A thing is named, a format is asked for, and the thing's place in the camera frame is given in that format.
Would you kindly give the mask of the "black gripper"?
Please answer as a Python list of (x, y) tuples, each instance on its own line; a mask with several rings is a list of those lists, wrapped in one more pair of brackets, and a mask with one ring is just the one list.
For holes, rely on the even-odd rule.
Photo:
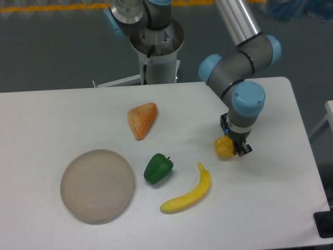
[(231, 130), (228, 126), (227, 115), (225, 113), (220, 117), (220, 127), (222, 128), (224, 135), (227, 135), (232, 141), (235, 148), (235, 155), (242, 157), (250, 152), (252, 152), (252, 147), (246, 143), (246, 139), (249, 136), (251, 130), (245, 133), (238, 133)]

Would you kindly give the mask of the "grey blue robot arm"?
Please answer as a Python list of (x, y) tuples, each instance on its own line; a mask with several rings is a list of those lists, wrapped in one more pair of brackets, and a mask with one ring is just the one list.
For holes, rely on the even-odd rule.
[[(252, 150), (247, 137), (265, 102), (263, 87), (249, 77), (276, 62), (281, 45), (275, 37), (263, 35), (246, 1), (214, 5), (237, 52), (228, 58), (208, 56), (198, 74), (228, 108), (220, 126), (232, 141), (233, 154), (243, 156)], [(176, 81), (176, 55), (184, 43), (184, 30), (171, 17), (171, 1), (112, 1), (104, 15), (114, 34), (129, 38), (137, 52), (141, 84)]]

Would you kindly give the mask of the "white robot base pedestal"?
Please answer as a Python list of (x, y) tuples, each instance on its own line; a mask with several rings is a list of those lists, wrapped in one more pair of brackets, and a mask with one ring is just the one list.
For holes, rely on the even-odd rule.
[(175, 83), (180, 65), (177, 52), (183, 46), (184, 38), (182, 26), (173, 18), (161, 30), (141, 29), (130, 36), (131, 46), (138, 55), (139, 74), (96, 87)]

